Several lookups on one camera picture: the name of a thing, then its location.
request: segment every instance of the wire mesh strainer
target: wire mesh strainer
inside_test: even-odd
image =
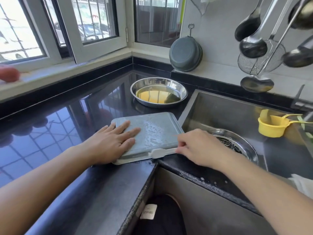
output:
[[[274,37],[277,33],[278,27],[280,26],[287,10],[289,9],[290,5],[292,3],[292,0],[287,0],[284,9],[282,10],[275,26],[272,31],[271,36],[269,37],[268,40],[265,40],[267,44],[267,53],[263,57],[257,58],[257,59],[251,59],[247,58],[243,54],[240,54],[238,57],[238,66],[239,68],[249,74],[249,75],[258,75],[262,67],[266,64],[268,58],[276,48],[278,42],[274,40]],[[268,65],[264,69],[265,72],[271,72],[278,68],[282,64],[281,57],[286,53],[286,49],[284,45],[280,44],[279,47],[277,48],[276,52],[274,53],[272,59],[269,61]]]

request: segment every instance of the gray colander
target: gray colander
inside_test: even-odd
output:
[[[170,48],[171,65],[178,71],[190,72],[198,67],[201,60],[201,46],[193,37],[179,38]]]

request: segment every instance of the stainless steel bowl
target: stainless steel bowl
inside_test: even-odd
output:
[[[149,77],[136,81],[131,85],[131,93],[141,104],[153,108],[175,106],[188,95],[182,84],[162,77]]]
[[[227,139],[230,143],[236,146],[246,158],[254,162],[256,165],[259,164],[258,154],[256,153],[256,150],[249,142],[247,142],[238,134],[221,128],[213,128],[210,129],[208,132],[217,138]]]

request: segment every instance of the gray cutting board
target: gray cutting board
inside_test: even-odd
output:
[[[141,131],[135,136],[135,145],[114,162],[116,165],[149,159],[148,154],[153,149],[176,148],[177,135],[184,133],[174,114],[169,112],[121,117],[112,122],[118,127],[126,120],[131,122],[127,131],[135,127],[140,127]]]

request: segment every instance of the yellow liquid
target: yellow liquid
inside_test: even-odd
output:
[[[165,86],[146,86],[136,91],[136,96],[143,101],[168,104],[180,101],[180,94]]]

